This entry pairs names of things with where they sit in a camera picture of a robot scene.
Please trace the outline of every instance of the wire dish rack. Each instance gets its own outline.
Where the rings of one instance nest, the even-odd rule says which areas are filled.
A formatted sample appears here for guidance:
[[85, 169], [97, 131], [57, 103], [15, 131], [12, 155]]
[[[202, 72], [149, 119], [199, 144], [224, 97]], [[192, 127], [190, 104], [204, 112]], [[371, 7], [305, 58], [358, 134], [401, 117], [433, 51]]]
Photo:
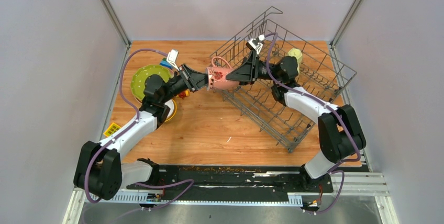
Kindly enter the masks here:
[[[303, 59], [299, 65], [297, 83], [313, 95], [333, 102], [354, 78], [356, 71], [330, 56], [327, 53], [327, 44], [325, 49], [321, 49], [322, 47], [315, 46], [269, 19], [272, 14], [282, 13], [275, 7], [268, 8], [210, 57], [223, 57], [232, 68], [236, 68], [243, 58], [248, 57], [248, 40], [261, 34], [277, 32], [279, 36], [272, 49], [270, 62], [279, 61], [293, 48], [300, 49]], [[267, 38], [264, 42], [260, 53], [260, 59], [263, 61], [267, 57], [271, 40], [272, 38]], [[226, 66], [221, 60], [217, 60], [216, 64]], [[251, 118], [258, 124], [260, 131], [266, 131], [277, 140], [277, 144], [280, 143], [291, 153], [315, 123], [298, 111], [276, 102], [271, 94], [272, 85], [272, 81], [257, 80], [253, 85], [237, 86], [221, 91], [221, 94], [223, 100], [228, 100], [239, 108], [241, 115], [245, 114]]]

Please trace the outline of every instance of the yellow object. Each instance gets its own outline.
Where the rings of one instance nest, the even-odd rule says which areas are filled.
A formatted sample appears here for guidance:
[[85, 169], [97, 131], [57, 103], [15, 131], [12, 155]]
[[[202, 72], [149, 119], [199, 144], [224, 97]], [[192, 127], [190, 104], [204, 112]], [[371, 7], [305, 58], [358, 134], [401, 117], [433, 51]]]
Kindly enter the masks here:
[[118, 131], [120, 128], [122, 128], [120, 125], [118, 125], [116, 123], [111, 123], [111, 125], [109, 125], [108, 129], [105, 130], [103, 135], [105, 135], [106, 137], [109, 137], [109, 136], [115, 134], [116, 131]]
[[174, 101], [174, 99], [172, 99], [171, 101], [173, 101], [173, 104], [174, 104], [173, 113], [171, 114], [170, 117], [166, 118], [165, 122], [170, 121], [170, 120], [174, 117], [174, 115], [176, 115], [176, 112], [177, 112], [177, 104], [176, 104], [176, 101]]
[[300, 74], [299, 66], [302, 63], [302, 51], [297, 48], [293, 48], [288, 52], [288, 55], [291, 57], [295, 57], [297, 60], [297, 72]]
[[184, 92], [179, 93], [176, 97], [179, 97], [179, 98], [186, 98], [186, 97], [189, 97], [189, 96], [190, 96], [190, 91], [189, 91], [189, 90], [186, 90], [186, 91], [184, 91]]

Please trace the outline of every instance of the pink cup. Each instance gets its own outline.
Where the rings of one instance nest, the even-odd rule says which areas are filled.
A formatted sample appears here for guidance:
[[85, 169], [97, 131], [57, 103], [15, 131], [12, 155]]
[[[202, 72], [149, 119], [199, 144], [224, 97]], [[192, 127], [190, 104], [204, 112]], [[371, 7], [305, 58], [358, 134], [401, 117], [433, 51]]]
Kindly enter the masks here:
[[[224, 61], [228, 68], [218, 67], [214, 64], [215, 59], [221, 59]], [[208, 89], [230, 89], [239, 84], [237, 81], [226, 80], [226, 75], [231, 73], [233, 68], [230, 64], [221, 57], [213, 57], [211, 59], [211, 66], [207, 67], [206, 73], [208, 74]]]

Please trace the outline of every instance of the metal corner post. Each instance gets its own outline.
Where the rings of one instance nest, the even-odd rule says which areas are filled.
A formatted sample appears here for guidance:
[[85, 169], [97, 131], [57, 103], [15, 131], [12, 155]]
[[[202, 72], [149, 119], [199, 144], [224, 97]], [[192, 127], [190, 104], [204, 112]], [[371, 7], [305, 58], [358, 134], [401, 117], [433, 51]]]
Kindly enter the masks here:
[[354, 0], [353, 4], [351, 5], [350, 9], [348, 10], [346, 16], [344, 17], [344, 20], [342, 21], [341, 25], [339, 26], [338, 31], [336, 32], [335, 36], [333, 37], [333, 40], [331, 41], [332, 48], [335, 48], [338, 44], [339, 40], [341, 39], [342, 35], [345, 32], [345, 29], [347, 28], [348, 24], [352, 20], [354, 14], [356, 13], [356, 10], [358, 10], [359, 6], [361, 5], [362, 0]]
[[111, 3], [109, 0], [100, 0], [105, 7], [106, 12], [109, 15], [109, 18], [114, 24], [114, 27], [116, 27], [117, 32], [119, 33], [120, 37], [122, 38], [122, 41], [126, 45], [127, 48], [131, 45], [131, 40], [129, 39], [128, 35], [126, 34], [122, 24], [120, 23], [119, 19], [117, 18], [116, 12], [114, 11]]
[[73, 190], [62, 224], [77, 224], [82, 215], [86, 196], [84, 191]]

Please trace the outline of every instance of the wooden table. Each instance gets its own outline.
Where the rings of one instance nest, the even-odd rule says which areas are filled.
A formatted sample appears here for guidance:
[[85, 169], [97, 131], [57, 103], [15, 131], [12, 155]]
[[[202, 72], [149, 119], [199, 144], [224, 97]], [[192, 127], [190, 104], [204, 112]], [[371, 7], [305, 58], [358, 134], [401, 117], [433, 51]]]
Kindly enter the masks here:
[[[179, 50], [177, 64], [186, 63], [197, 71], [210, 64], [210, 54], [224, 41], [135, 41], [131, 52], [141, 48], [169, 52]], [[327, 51], [324, 41], [313, 41]], [[129, 84], [137, 70], [148, 64], [158, 64], [162, 56], [152, 52], [136, 54], [128, 63], [124, 79], [124, 95], [137, 103]], [[217, 165], [303, 165], [319, 151], [318, 129], [315, 126], [293, 153], [266, 132], [259, 131], [247, 116], [230, 102], [223, 102], [218, 93], [202, 89], [185, 99], [176, 98], [175, 117], [155, 132], [143, 138], [124, 158], [125, 163], [137, 158], [149, 158], [159, 164], [217, 164]], [[111, 122], [123, 126], [134, 110], [120, 96], [117, 97]]]

